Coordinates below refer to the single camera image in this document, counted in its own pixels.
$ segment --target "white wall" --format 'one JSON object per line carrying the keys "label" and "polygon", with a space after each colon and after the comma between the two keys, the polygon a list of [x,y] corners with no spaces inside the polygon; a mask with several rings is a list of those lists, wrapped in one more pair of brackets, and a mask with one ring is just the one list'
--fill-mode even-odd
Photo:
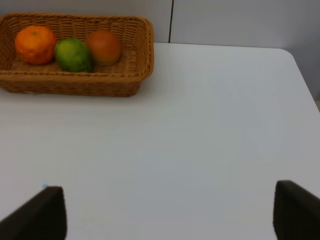
{"label": "white wall", "polygon": [[175,0],[171,42],[286,49],[320,91],[320,0]]}
{"label": "white wall", "polygon": [[10,0],[0,2],[0,14],[54,12],[136,15],[148,18],[156,42],[168,42],[172,0]]}

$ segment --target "orange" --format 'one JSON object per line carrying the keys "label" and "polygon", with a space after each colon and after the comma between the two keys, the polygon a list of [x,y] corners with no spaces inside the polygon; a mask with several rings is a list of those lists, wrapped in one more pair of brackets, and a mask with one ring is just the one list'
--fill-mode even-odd
{"label": "orange", "polygon": [[97,65],[115,64],[120,59],[122,47],[117,36],[111,31],[99,29],[93,32],[85,43]]}
{"label": "orange", "polygon": [[28,64],[47,64],[55,56],[57,38],[46,26],[28,26],[15,37],[17,54]]}

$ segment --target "black object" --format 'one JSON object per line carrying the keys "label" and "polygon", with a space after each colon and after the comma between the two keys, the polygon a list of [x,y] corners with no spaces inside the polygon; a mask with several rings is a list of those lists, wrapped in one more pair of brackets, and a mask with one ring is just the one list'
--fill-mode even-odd
{"label": "black object", "polygon": [[0,221],[0,240],[64,240],[66,236],[62,187],[47,187]]}
{"label": "black object", "polygon": [[320,199],[293,181],[278,181],[273,226],[278,240],[320,240]]}

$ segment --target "wicker basket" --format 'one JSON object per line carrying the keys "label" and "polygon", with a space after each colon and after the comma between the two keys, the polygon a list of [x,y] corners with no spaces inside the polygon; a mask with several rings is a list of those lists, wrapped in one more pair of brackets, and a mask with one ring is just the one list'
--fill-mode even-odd
{"label": "wicker basket", "polygon": [[[17,56],[14,40],[30,25],[49,27],[58,40],[76,37],[85,41],[97,29],[111,30],[123,48],[120,61],[95,66],[94,73],[64,72],[56,62],[26,64]],[[0,19],[0,87],[8,92],[129,97],[136,94],[153,67],[153,26],[142,17],[22,12]]]}

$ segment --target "white table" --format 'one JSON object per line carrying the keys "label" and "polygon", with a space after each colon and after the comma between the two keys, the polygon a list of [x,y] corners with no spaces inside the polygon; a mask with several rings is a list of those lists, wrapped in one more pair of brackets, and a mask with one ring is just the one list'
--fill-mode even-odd
{"label": "white table", "polygon": [[131,98],[0,92],[0,219],[62,186],[68,240],[274,240],[274,191],[320,196],[320,114],[280,49],[155,44]]}

